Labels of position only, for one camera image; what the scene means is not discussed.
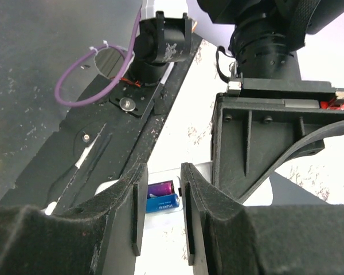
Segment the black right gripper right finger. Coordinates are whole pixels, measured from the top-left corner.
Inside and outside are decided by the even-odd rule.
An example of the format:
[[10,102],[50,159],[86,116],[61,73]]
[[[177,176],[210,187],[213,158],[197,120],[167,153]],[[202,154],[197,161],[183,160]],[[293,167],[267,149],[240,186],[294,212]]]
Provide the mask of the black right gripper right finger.
[[243,206],[181,166],[194,274],[344,274],[344,205]]

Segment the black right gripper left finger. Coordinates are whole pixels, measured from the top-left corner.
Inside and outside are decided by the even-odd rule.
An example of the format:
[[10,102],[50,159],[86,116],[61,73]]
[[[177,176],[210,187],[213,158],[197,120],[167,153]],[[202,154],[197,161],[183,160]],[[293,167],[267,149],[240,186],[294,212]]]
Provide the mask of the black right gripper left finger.
[[0,274],[133,274],[141,253],[148,169],[62,214],[0,206]]

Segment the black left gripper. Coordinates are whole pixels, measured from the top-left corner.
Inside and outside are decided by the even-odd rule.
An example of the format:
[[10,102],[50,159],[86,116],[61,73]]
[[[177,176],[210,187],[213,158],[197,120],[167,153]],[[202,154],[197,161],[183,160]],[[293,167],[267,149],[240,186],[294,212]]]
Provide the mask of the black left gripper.
[[[344,111],[334,110],[344,106],[344,88],[328,81],[236,78],[226,92],[235,97],[219,93],[212,117],[212,183],[238,202],[286,161],[313,156],[325,138],[344,135]],[[322,109],[274,99],[316,100]]]

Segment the blue battery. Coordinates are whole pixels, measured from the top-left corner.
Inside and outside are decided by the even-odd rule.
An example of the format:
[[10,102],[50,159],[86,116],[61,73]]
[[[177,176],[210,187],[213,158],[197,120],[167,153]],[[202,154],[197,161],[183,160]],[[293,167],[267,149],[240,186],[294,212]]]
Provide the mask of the blue battery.
[[154,183],[148,185],[147,198],[162,197],[165,195],[174,194],[174,183],[172,180],[167,180],[164,182]]
[[146,213],[159,213],[174,211],[179,208],[180,200],[177,194],[165,195],[162,197],[147,199]]

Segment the white remote control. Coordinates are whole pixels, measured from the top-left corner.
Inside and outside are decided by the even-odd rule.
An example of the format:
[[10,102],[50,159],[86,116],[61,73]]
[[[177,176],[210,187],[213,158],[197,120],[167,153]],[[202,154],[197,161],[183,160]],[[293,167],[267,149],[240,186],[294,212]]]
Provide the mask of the white remote control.
[[187,262],[180,174],[176,168],[148,176],[142,253],[135,274],[193,274]]

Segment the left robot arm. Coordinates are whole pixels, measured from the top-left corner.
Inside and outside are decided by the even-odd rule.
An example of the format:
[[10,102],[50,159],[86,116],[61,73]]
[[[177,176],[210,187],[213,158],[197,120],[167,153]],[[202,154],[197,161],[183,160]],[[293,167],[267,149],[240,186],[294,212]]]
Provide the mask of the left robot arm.
[[304,81],[296,52],[344,13],[344,1],[199,1],[216,24],[234,25],[228,50],[235,60],[227,90],[212,116],[212,175],[181,166],[182,197],[202,184],[244,202],[283,163],[321,152],[344,134],[344,89]]

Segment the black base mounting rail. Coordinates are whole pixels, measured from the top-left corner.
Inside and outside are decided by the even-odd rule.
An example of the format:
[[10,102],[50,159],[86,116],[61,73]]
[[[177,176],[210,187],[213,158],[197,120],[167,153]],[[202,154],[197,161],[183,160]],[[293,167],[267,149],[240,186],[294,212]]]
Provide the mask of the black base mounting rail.
[[102,183],[119,179],[134,163],[147,162],[201,41],[193,34],[189,57],[173,65],[165,83],[122,84],[108,101],[70,110],[0,206],[53,205],[60,214],[92,198]]

